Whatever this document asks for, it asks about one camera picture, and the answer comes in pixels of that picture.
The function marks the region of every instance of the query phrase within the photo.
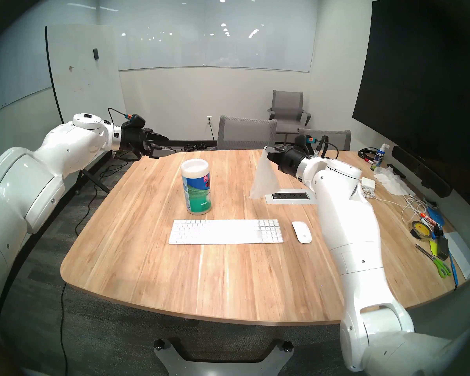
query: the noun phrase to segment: white charger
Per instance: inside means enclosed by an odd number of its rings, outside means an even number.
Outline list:
[[[362,180],[360,181],[360,184],[362,185],[363,189],[368,189],[374,192],[374,189],[376,188],[376,183],[372,179],[368,179],[366,177],[363,177]]]

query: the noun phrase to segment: floor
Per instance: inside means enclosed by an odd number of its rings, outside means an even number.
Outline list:
[[[111,159],[101,170],[121,163]],[[103,179],[104,184],[113,187],[130,166]],[[58,215],[21,267],[1,312],[2,338],[19,364],[51,376],[64,374],[60,266],[94,194],[93,184],[87,183]],[[79,231],[105,195],[98,189]],[[289,340],[295,352],[279,375],[351,374],[341,356],[339,325],[246,326],[183,319],[114,304],[69,286],[63,299],[69,375],[166,376],[152,347],[161,337],[173,341],[189,360],[212,361],[256,361],[274,339]]]

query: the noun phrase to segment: metal base plate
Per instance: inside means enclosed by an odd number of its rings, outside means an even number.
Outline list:
[[[169,376],[277,376],[294,353],[294,350],[285,352],[279,344],[261,362],[193,362],[181,357],[168,339],[162,341],[163,349],[153,350]]]

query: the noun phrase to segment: white mouse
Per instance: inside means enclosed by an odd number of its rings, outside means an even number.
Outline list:
[[[312,234],[304,222],[293,221],[293,228],[300,243],[309,244],[312,242]]]

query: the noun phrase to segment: keyboard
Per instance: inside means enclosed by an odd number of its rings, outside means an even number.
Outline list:
[[[170,244],[282,243],[278,220],[174,220]]]

